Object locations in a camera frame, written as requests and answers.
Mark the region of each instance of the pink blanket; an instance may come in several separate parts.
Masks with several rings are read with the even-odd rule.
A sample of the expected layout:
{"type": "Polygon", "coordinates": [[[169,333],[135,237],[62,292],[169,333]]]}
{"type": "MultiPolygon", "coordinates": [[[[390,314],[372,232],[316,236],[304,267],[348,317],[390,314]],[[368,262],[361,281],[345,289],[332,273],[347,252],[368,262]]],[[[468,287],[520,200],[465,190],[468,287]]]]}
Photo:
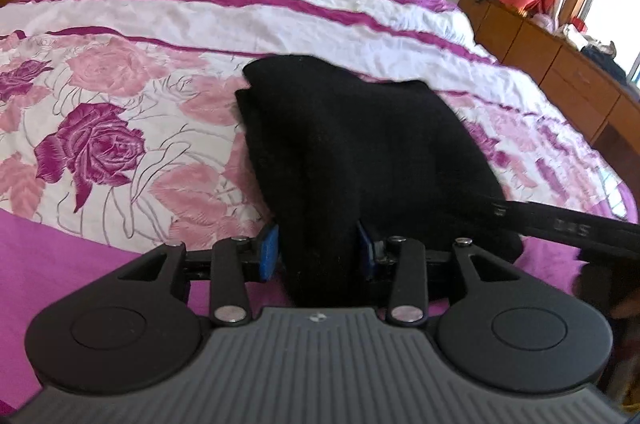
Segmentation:
{"type": "MultiPolygon", "coordinates": [[[[161,242],[209,247],[269,214],[234,91],[266,54],[366,80],[419,78],[508,198],[636,220],[628,190],[533,81],[473,42],[457,10],[393,0],[22,0],[0,10],[0,400],[38,388],[22,338],[61,296],[161,242]]],[[[529,239],[517,265],[570,291],[577,249],[529,239]]],[[[250,286],[255,308],[286,303],[250,286]]],[[[190,306],[206,309],[196,286],[190,306]]]]}

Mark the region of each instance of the gray platform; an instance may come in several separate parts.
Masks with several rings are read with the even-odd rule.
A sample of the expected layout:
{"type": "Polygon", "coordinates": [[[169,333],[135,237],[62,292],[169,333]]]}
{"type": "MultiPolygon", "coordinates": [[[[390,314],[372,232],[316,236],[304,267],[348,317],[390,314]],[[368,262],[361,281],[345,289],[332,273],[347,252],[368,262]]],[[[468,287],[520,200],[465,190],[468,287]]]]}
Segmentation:
{"type": "Polygon", "coordinates": [[[594,388],[541,400],[485,390],[455,373],[418,330],[373,309],[266,308],[217,330],[153,388],[116,397],[47,388],[14,424],[622,424],[594,388]]]}

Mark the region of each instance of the floral bedspread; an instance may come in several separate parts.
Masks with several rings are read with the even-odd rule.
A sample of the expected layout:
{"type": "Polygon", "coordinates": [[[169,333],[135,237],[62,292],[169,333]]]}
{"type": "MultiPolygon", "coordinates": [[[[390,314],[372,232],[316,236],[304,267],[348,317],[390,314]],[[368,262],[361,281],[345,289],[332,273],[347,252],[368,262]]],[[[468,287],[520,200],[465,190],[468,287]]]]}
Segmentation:
{"type": "MultiPolygon", "coordinates": [[[[529,77],[474,45],[459,11],[391,0],[22,0],[0,10],[0,37],[0,207],[118,249],[201,249],[258,232],[269,214],[234,91],[242,67],[267,54],[426,81],[510,199],[600,212],[601,170],[620,182],[529,77]]],[[[575,258],[558,249],[523,267],[557,284],[545,271],[575,258]]]]}

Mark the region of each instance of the logo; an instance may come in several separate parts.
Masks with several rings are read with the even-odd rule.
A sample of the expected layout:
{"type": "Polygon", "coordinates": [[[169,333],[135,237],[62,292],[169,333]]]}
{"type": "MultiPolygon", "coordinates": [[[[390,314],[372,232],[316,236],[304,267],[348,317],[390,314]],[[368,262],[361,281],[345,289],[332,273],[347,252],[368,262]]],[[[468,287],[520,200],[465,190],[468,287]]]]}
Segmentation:
{"type": "Polygon", "coordinates": [[[588,237],[591,232],[591,226],[586,224],[576,224],[575,222],[569,222],[561,219],[554,220],[554,229],[561,233],[569,233],[579,237],[588,237]]]}
{"type": "Polygon", "coordinates": [[[327,317],[325,314],[322,314],[322,312],[318,312],[316,314],[311,314],[309,316],[309,319],[314,323],[322,323],[323,321],[327,320],[327,317]]]}

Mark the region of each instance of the black cloth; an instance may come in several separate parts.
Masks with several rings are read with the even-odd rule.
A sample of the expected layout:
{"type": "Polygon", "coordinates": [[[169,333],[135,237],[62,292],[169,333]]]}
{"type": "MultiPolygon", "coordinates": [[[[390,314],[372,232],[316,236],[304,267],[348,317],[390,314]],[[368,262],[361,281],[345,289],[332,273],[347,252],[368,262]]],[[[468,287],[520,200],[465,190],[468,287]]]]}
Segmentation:
{"type": "Polygon", "coordinates": [[[613,56],[600,52],[593,45],[586,45],[580,52],[587,56],[587,58],[593,61],[618,83],[626,86],[626,72],[616,63],[613,56]]]}
{"type": "Polygon", "coordinates": [[[504,198],[456,115],[422,82],[373,84],[311,56],[244,67],[236,93],[260,189],[280,226],[286,285],[302,306],[348,303],[356,223],[450,250],[467,236],[513,262],[517,235],[440,209],[458,189],[504,198]]]}

